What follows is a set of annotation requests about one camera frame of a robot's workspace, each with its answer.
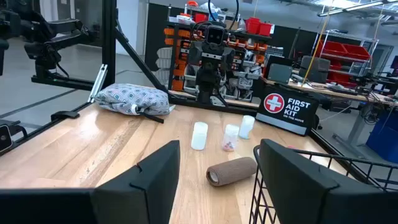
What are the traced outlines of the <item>grey equipment case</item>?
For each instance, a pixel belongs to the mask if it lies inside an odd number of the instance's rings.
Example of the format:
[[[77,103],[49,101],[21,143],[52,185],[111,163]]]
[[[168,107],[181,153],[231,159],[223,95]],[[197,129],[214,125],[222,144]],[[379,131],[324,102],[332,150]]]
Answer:
[[[304,55],[300,64],[298,75],[302,78],[305,77],[309,68],[312,57]],[[330,68],[330,61],[324,58],[315,57],[312,66],[308,72],[307,80],[316,83],[326,83],[328,72]]]

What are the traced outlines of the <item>shelf rack with orange bins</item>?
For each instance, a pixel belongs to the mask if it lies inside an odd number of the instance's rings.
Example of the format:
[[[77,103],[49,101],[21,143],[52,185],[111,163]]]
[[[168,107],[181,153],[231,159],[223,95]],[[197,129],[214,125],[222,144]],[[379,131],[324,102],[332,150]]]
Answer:
[[[168,86],[173,91],[183,91],[197,98],[195,78],[200,65],[188,63],[191,43],[206,42],[208,26],[222,26],[222,44],[235,49],[235,56],[231,70],[221,72],[221,96],[224,100],[251,101],[253,83],[264,73],[265,52],[271,37],[247,33],[245,21],[238,14],[232,21],[217,21],[213,12],[195,16],[184,12],[171,17],[164,29],[165,47],[157,51],[156,61],[159,70],[169,77]]]

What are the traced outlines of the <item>silver aluminium frame bracket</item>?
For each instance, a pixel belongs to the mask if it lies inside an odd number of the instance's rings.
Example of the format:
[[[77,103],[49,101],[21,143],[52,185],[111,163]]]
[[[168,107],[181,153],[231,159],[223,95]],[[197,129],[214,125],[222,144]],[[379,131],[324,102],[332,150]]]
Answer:
[[[95,101],[95,96],[102,89],[107,72],[108,72],[108,66],[106,64],[102,64],[97,74],[96,80],[93,84],[93,87],[91,89],[90,95],[88,97],[87,101],[88,103],[93,103]]]

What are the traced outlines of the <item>wooden workbench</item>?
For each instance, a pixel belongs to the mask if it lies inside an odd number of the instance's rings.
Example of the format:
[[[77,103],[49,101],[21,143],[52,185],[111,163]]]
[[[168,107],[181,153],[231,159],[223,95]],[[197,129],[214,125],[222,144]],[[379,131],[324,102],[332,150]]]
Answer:
[[[292,80],[290,80],[288,84],[281,83],[280,85],[285,85],[290,88],[294,88],[305,92],[314,92],[332,97],[347,98],[355,101],[380,103],[384,105],[398,107],[397,100],[392,100],[387,96],[380,95],[378,93],[358,93],[357,91],[354,90],[342,89],[339,87],[334,87],[333,85],[329,84],[314,83],[314,82],[305,82],[303,84],[300,82],[295,83]]]

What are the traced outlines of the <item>brown bandage roll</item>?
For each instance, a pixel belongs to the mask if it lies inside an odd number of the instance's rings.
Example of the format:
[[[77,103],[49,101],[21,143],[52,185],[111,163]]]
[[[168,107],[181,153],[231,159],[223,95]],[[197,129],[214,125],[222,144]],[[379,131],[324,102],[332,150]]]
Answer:
[[[214,187],[220,187],[247,179],[256,173],[257,163],[251,157],[241,157],[232,161],[210,166],[206,178]]]

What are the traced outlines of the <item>clear pill bottle with pills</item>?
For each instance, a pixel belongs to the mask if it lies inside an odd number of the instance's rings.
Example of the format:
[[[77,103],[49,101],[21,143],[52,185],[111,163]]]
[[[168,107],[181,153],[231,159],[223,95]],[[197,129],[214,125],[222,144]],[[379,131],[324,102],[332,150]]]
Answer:
[[[239,126],[227,124],[224,131],[222,149],[224,151],[234,151],[237,147]]]

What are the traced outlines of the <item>grey patterned fabric pouch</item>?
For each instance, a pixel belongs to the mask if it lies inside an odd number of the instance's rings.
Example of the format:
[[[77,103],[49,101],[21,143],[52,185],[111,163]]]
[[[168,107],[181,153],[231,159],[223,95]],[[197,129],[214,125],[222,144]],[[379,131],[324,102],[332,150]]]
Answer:
[[[163,123],[159,116],[169,114],[175,107],[168,95],[158,89],[128,83],[114,83],[100,90],[94,100],[100,107],[131,116],[145,116]]]

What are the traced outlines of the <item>blue storage container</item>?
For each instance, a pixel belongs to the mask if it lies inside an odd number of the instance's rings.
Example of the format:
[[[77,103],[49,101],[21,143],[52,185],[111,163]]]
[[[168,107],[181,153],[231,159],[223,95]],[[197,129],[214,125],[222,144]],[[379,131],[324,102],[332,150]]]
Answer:
[[[367,147],[386,161],[398,164],[398,111],[385,112],[371,131]]]

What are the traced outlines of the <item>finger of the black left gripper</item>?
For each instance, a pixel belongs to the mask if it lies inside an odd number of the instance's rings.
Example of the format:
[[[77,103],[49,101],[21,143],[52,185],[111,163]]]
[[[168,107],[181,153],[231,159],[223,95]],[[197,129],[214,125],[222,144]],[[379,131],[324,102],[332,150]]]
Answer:
[[[198,65],[201,61],[202,52],[202,42],[193,41],[189,49],[188,63],[192,65]]]
[[[234,60],[235,49],[230,47],[225,47],[222,53],[222,69],[231,70],[232,63]]]

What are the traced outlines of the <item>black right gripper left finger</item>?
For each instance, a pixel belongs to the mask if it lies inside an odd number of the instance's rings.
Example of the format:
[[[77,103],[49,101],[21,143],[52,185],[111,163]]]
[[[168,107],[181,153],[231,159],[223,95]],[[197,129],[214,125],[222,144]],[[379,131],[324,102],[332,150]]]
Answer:
[[[95,188],[0,189],[0,224],[168,224],[179,171],[173,140]]]

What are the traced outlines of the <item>black first aid kit bag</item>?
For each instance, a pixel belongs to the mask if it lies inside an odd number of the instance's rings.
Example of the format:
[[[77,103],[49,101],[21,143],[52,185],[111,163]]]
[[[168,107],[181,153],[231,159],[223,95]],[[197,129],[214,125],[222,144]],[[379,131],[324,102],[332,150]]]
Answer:
[[[306,136],[319,124],[319,101],[306,92],[284,85],[266,85],[255,119]]]

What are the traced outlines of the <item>red storage bin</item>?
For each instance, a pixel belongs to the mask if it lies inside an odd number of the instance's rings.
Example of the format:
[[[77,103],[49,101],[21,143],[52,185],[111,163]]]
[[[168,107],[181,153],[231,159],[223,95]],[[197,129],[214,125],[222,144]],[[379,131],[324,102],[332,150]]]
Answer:
[[[260,26],[260,19],[256,17],[250,17],[246,19],[246,32],[249,34],[257,34]]]
[[[274,33],[274,24],[261,22],[258,28],[258,34],[270,37]]]

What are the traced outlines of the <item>black frame clamp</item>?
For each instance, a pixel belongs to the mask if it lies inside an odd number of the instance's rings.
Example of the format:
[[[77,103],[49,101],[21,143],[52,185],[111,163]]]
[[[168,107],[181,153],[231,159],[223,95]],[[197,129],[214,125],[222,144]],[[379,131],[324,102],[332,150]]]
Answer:
[[[64,120],[64,119],[76,119],[79,118],[80,114],[74,111],[58,111],[50,116],[51,121]]]

